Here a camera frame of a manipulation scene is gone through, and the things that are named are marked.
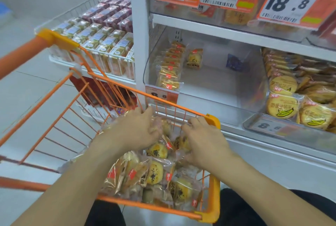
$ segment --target orange cart handle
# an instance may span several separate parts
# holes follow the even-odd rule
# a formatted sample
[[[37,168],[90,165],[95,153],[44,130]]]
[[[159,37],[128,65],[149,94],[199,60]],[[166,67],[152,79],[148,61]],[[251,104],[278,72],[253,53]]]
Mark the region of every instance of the orange cart handle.
[[[48,41],[40,36],[18,47],[0,59],[0,80],[22,64],[33,58],[49,46]]]

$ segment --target person's left hand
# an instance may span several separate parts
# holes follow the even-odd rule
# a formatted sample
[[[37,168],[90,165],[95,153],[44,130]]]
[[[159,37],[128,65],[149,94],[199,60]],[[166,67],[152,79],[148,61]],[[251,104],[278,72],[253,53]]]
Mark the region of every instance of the person's left hand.
[[[117,122],[107,127],[97,138],[104,142],[105,148],[120,150],[124,154],[131,150],[141,150],[159,140],[162,129],[152,127],[152,108],[144,113],[137,107],[117,118]]]

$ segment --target black pants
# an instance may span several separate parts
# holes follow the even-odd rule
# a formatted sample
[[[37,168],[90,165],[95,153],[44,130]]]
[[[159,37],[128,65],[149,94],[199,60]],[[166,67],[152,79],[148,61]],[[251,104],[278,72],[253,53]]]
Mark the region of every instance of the black pants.
[[[330,218],[336,221],[336,203],[320,195],[292,190]],[[266,226],[260,216],[231,189],[221,190],[221,213],[214,226]],[[85,226],[126,226],[120,207],[114,203],[96,200]]]

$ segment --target banana graphic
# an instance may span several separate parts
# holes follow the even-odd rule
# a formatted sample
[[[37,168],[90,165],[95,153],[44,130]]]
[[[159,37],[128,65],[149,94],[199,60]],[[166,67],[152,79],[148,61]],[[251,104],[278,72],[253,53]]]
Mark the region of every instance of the banana graphic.
[[[321,125],[323,123],[325,123],[325,119],[322,119],[322,120],[314,120],[312,119],[312,121],[308,122],[307,124],[310,125],[310,126],[317,126],[317,125]]]
[[[283,111],[283,110],[279,110],[278,109],[278,111],[279,111],[279,113],[277,113],[278,117],[285,117],[285,116],[288,116],[291,113],[293,113],[294,112],[294,108],[291,108],[290,110],[287,110],[287,111]]]

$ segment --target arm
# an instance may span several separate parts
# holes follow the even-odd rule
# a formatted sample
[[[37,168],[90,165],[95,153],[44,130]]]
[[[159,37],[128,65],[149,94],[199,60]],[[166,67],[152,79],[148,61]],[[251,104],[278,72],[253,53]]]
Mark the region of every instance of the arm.
[[[84,225],[112,165],[124,153],[140,150],[160,135],[151,130],[152,110],[131,110],[97,135],[88,150],[12,225]]]
[[[290,190],[272,181],[230,150],[220,130],[204,118],[183,126],[192,160],[236,191],[268,226],[335,226],[336,223]]]

